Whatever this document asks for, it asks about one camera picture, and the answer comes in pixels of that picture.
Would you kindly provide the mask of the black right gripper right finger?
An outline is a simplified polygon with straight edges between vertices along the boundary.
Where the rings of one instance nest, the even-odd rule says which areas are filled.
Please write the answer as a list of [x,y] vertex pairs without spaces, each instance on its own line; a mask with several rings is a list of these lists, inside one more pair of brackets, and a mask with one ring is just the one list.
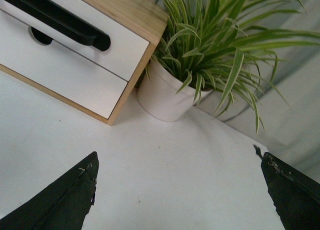
[[265,152],[261,169],[285,229],[320,228],[320,184]]

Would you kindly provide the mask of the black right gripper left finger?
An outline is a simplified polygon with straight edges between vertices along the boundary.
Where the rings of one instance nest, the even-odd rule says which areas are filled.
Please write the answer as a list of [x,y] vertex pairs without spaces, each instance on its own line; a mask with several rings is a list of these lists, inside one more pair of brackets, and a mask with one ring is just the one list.
[[90,153],[0,220],[1,229],[82,229],[95,203],[99,159]]

